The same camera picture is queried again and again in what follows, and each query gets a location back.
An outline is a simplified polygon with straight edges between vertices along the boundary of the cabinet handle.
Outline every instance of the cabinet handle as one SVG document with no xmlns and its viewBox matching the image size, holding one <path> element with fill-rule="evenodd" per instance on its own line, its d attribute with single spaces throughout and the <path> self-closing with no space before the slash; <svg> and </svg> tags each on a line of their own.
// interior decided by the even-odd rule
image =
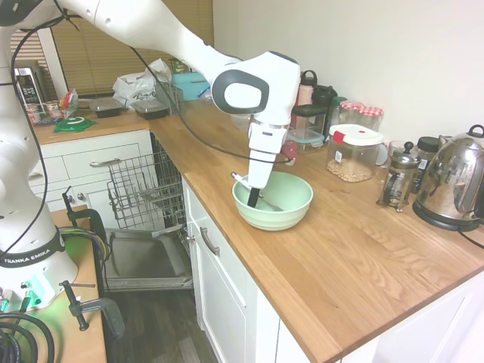
<svg viewBox="0 0 484 363">
<path fill-rule="evenodd" d="M 33 172 L 32 174 L 29 175 L 29 180 L 37 179 L 37 178 L 43 178 L 43 174 L 40 172 Z"/>
<path fill-rule="evenodd" d="M 117 163 L 121 163 L 121 159 L 116 158 L 108 161 L 101 161 L 99 163 L 97 161 L 93 161 L 89 165 L 93 168 L 98 168 L 99 166 L 106 166 L 106 165 L 117 164 Z"/>
<path fill-rule="evenodd" d="M 202 234 L 203 242 L 205 242 L 206 246 L 209 247 L 209 250 L 214 254 L 214 255 L 219 255 L 220 254 L 220 247 L 215 247 L 212 243 L 212 241 L 209 238 L 209 230 L 200 227 L 200 233 Z"/>
</svg>

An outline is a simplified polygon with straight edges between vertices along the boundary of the wooden floor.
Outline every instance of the wooden floor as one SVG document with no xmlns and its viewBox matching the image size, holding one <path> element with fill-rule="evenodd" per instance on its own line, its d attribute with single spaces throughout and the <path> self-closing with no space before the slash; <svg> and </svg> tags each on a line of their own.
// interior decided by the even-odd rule
<svg viewBox="0 0 484 363">
<path fill-rule="evenodd" d="M 110 363 L 216 363 L 200 330 L 193 291 L 112 293 L 126 325 Z"/>
</svg>

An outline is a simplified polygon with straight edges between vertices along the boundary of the bowl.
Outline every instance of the bowl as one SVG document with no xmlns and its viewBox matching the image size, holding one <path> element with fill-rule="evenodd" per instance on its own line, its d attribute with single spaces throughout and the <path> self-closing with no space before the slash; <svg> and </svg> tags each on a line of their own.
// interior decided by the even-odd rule
<svg viewBox="0 0 484 363">
<path fill-rule="evenodd" d="M 282 212 L 273 211 L 259 199 L 257 208 L 247 205 L 249 190 L 240 182 L 232 188 L 235 205 L 247 223 L 265 231 L 282 231 L 296 225 L 309 209 L 313 191 L 307 181 L 286 172 L 272 172 L 262 190 L 264 199 L 279 206 Z"/>
</svg>

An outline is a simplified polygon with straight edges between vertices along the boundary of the dishwasher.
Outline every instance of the dishwasher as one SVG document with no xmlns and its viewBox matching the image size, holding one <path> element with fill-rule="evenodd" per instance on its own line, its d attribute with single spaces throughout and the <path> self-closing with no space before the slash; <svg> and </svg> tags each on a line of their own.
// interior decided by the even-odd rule
<svg viewBox="0 0 484 363">
<path fill-rule="evenodd" d="M 104 288 L 111 292 L 194 286 L 182 176 L 158 141 L 153 149 L 109 167 L 107 193 L 119 226 L 106 229 Z"/>
</svg>

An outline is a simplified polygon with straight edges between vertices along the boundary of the window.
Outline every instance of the window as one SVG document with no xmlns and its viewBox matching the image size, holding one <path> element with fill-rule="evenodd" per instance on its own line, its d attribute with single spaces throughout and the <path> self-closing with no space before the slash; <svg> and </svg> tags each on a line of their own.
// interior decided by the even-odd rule
<svg viewBox="0 0 484 363">
<path fill-rule="evenodd" d="M 25 35 L 26 33 L 21 31 L 13 34 L 10 42 L 12 52 L 17 48 Z M 37 33 L 32 34 L 26 43 L 23 44 L 23 47 L 17 56 L 17 61 L 37 61 L 43 70 L 43 80 L 48 99 L 57 100 L 54 84 L 52 83 L 51 74 L 49 73 L 47 61 L 45 60 L 44 51 L 42 50 L 42 45 L 40 44 L 39 35 Z"/>
<path fill-rule="evenodd" d="M 213 45 L 212 0 L 165 0 L 166 6 L 192 32 Z M 69 88 L 81 96 L 113 93 L 118 76 L 138 73 L 143 64 L 125 44 L 104 34 L 83 19 L 73 19 L 79 32 L 66 21 L 52 29 L 60 63 Z M 168 54 L 139 50 L 148 62 L 162 58 L 170 67 Z"/>
</svg>

